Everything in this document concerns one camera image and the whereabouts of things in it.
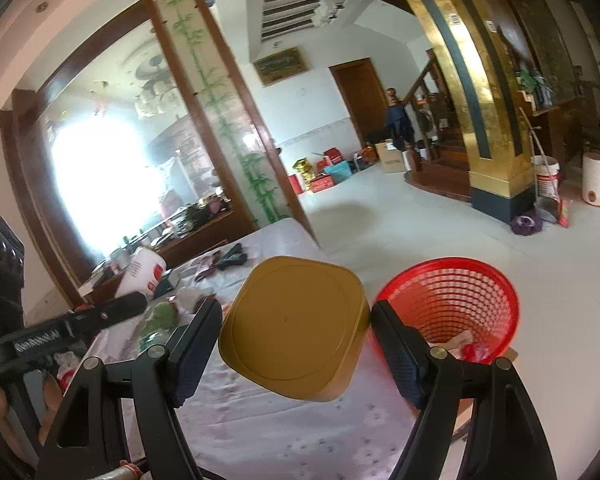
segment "wooden door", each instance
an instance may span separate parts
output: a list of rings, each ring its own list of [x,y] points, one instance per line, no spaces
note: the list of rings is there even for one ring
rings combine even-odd
[[[387,100],[371,60],[358,59],[329,67],[349,110],[360,143],[384,130]]]

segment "white cylinder container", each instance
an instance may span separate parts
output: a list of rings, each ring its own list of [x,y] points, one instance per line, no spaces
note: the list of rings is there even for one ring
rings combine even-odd
[[[600,154],[585,153],[582,156],[582,199],[600,207]]]
[[[122,276],[116,298],[131,292],[142,292],[151,301],[166,268],[162,257],[146,247],[140,247]]]

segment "tile floor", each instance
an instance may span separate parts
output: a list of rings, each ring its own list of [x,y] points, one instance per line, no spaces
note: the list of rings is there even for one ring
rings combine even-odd
[[[485,261],[512,281],[521,303],[516,368],[560,480],[578,478],[600,448],[600,208],[566,187],[571,226],[548,225],[532,237],[379,166],[301,196],[321,247],[358,274],[370,300],[401,270],[440,256]],[[456,446],[449,478],[460,458]]]

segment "red plastic basket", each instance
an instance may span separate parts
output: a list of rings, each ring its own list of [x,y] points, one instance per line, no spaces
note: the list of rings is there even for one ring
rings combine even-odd
[[[518,328],[518,296],[497,269],[470,258],[439,258],[404,270],[377,300],[387,300],[400,320],[429,343],[445,343],[470,330],[490,363],[509,346]]]

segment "picture frame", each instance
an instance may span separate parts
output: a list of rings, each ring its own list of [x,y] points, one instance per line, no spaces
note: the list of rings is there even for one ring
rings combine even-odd
[[[307,72],[306,63],[298,47],[263,57],[253,63],[263,86],[273,85],[295,75]]]

